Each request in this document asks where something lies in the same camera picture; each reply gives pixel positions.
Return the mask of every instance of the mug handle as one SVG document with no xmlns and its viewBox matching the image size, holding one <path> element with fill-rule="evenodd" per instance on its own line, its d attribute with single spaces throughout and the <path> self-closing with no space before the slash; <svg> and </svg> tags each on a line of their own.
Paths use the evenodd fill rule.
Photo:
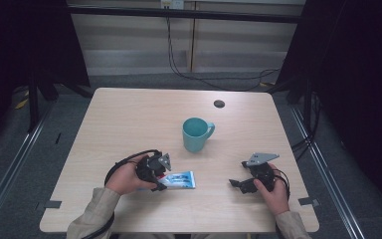
<svg viewBox="0 0 382 239">
<path fill-rule="evenodd" d="M 206 138 L 209 138 L 215 130 L 215 125 L 212 122 L 207 122 L 207 127 L 209 128 L 209 130 L 206 134 Z"/>
</svg>

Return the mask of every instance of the beige sleeve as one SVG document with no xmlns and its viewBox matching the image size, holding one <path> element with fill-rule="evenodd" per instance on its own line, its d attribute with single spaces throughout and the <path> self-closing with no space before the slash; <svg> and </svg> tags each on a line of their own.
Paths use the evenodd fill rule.
<svg viewBox="0 0 382 239">
<path fill-rule="evenodd" d="M 73 221 L 68 227 L 67 239 L 83 238 L 99 230 L 110 218 L 119 201 L 116 192 L 99 187 L 93 191 L 92 201 L 85 213 Z M 108 238 L 109 231 L 98 238 Z"/>
<path fill-rule="evenodd" d="M 311 238 L 305 231 L 299 213 L 287 211 L 276 216 L 279 229 L 286 239 L 307 239 Z"/>
</svg>

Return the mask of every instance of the gray floor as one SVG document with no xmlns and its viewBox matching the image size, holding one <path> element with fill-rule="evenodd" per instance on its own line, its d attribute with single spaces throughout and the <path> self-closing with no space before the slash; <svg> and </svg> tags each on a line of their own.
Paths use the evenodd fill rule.
<svg viewBox="0 0 382 239">
<path fill-rule="evenodd" d="M 228 73 L 200 74 L 198 76 L 241 78 L 257 75 L 257 73 Z M 265 78 L 264 81 L 270 82 L 270 79 Z M 91 91 L 99 87 L 220 90 L 201 81 L 186 80 L 174 74 L 92 77 L 91 83 L 93 85 Z M 212 85 L 235 91 L 246 90 L 258 83 L 258 80 L 210 81 Z M 0 238 L 65 237 L 65 235 L 46 234 L 40 231 L 39 223 L 43 211 L 37 209 L 36 206 L 39 202 L 49 200 L 90 99 L 82 98 L 63 86 L 57 86 L 57 88 L 60 97 L 55 103 L 40 101 L 42 111 L 48 107 L 52 109 L 0 208 Z M 257 87 L 252 91 L 263 92 L 266 89 Z M 302 139 L 302 135 L 285 96 L 286 92 L 276 93 L 274 100 L 289 143 L 293 145 Z M 22 94 L 15 95 L 13 105 L 16 105 L 21 98 Z M 21 110 L 13 110 L 13 108 L 8 110 L 1 123 L 0 180 L 26 136 L 28 122 L 29 112 L 28 106 L 26 106 Z M 334 176 L 356 221 L 359 223 L 363 237 L 382 238 L 382 195 L 358 169 L 350 154 L 341 146 L 332 123 L 328 121 L 324 113 L 320 116 L 315 140 L 325 157 L 328 169 Z M 300 153 L 301 150 L 297 151 L 295 157 L 299 156 Z M 312 238 L 351 238 L 309 151 L 300 159 L 298 166 L 308 194 L 312 199 L 319 202 L 319 205 L 315 206 L 314 209 L 320 222 L 320 229 L 310 234 Z M 276 238 L 276 235 L 263 234 L 259 238 Z"/>
</svg>

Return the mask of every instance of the person's left hand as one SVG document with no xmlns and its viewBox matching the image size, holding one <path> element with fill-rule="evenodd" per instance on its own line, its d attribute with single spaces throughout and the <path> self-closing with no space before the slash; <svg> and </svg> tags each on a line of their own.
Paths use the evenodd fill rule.
<svg viewBox="0 0 382 239">
<path fill-rule="evenodd" d="M 153 189 L 157 187 L 156 183 L 139 179 L 135 173 L 136 165 L 145 156 L 147 156 L 147 154 L 134 157 L 130 159 L 128 163 L 118 168 L 110 177 L 105 187 L 117 192 L 119 195 L 136 191 L 138 188 Z"/>
</svg>

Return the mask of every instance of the teal mug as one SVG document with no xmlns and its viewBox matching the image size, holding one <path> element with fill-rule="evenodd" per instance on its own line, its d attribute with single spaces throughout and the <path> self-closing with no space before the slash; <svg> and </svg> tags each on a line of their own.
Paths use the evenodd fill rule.
<svg viewBox="0 0 382 239">
<path fill-rule="evenodd" d="M 186 120 L 182 125 L 182 136 L 184 138 L 185 148 L 190 152 L 200 151 L 214 130 L 215 125 L 212 122 L 206 122 L 199 118 Z"/>
</svg>

